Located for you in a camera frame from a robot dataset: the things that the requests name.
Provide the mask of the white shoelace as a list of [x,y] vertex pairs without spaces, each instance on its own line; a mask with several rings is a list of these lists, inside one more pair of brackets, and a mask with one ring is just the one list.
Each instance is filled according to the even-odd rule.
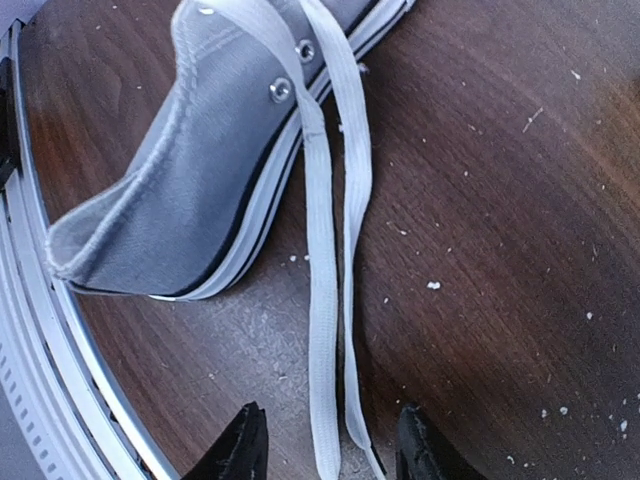
[[372,192],[372,145],[360,70],[351,45],[335,17],[319,1],[301,7],[324,56],[343,125],[345,191],[343,267],[336,264],[331,153],[318,101],[309,92],[294,38],[267,1],[211,1],[209,7],[265,46],[294,85],[301,116],[305,156],[307,246],[310,256],[309,408],[318,474],[336,479],[341,447],[336,399],[336,346],[344,345],[345,421],[373,474],[385,476],[364,420],[353,345],[353,263]]

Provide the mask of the grey canvas sneaker red sole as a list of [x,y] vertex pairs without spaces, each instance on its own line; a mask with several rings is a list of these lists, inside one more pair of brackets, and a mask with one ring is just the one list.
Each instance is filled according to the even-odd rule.
[[358,61],[407,1],[183,1],[176,78],[124,176],[57,220],[52,273],[86,291],[203,298],[253,261],[291,162],[331,174],[321,102],[335,97],[368,202],[372,152]]

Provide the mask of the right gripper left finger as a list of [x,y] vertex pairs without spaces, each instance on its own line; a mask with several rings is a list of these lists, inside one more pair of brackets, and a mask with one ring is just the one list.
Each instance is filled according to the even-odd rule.
[[268,453],[266,412],[250,402],[182,480],[266,480]]

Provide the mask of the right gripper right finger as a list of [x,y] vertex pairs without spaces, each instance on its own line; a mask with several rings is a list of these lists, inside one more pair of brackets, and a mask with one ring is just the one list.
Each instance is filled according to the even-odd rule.
[[484,480],[415,403],[403,406],[396,430],[399,480]]

